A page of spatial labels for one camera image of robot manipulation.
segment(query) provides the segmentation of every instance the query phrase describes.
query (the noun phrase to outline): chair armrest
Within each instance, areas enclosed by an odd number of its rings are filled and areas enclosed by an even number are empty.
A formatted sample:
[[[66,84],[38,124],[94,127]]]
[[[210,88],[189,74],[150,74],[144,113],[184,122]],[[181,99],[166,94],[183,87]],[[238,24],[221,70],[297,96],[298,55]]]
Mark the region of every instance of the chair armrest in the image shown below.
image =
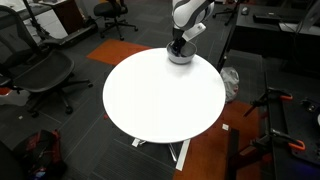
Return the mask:
[[[11,83],[11,79],[5,76],[0,76],[0,87],[7,87]]]

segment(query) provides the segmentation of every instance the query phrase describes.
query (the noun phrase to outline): cabinet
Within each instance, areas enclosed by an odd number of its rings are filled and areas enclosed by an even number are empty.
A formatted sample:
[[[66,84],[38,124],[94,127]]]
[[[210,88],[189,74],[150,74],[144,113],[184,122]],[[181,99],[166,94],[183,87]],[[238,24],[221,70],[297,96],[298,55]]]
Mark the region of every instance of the cabinet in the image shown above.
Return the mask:
[[[66,30],[53,10],[41,13],[35,16],[35,18],[41,27],[50,33],[50,36],[57,39],[68,36]],[[24,24],[35,42],[39,43],[41,39],[37,34],[36,28],[31,25],[30,19],[24,20]]]
[[[54,10],[68,34],[78,31],[83,27],[83,18],[75,0],[42,4],[49,5]]]

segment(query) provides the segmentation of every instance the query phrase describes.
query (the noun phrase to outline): plastic bag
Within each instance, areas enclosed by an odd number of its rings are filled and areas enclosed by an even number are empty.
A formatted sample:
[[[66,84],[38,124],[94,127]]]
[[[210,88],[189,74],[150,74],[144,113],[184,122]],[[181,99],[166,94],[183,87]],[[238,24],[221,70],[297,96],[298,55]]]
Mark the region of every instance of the plastic bag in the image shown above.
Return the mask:
[[[226,103],[233,101],[239,90],[239,75],[233,67],[222,68],[220,75],[226,88]]]

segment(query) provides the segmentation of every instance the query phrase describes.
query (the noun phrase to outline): orange carpet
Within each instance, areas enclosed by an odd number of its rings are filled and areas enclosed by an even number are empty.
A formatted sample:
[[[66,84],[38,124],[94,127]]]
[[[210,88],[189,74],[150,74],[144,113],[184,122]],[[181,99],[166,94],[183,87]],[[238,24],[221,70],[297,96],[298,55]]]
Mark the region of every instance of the orange carpet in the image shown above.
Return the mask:
[[[258,136],[258,111],[254,110],[247,118],[242,117],[249,108],[250,105],[237,101],[225,105],[215,124],[191,139],[183,170],[176,170],[173,180],[223,180],[230,129],[240,132],[239,149]],[[223,130],[222,124],[229,125],[229,131]],[[238,170],[237,180],[242,179],[259,180],[259,163]]]
[[[147,49],[150,49],[150,47],[108,39],[87,55],[87,58],[117,65],[125,58]]]

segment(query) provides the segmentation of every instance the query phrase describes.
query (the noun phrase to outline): mesh chair back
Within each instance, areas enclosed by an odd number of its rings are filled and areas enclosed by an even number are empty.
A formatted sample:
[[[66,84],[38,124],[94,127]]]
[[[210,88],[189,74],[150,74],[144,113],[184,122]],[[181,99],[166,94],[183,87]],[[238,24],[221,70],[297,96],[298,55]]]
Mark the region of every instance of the mesh chair back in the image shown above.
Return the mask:
[[[0,5],[0,75],[17,76],[18,71],[13,69],[26,65],[34,53],[40,53],[40,49],[19,14]]]

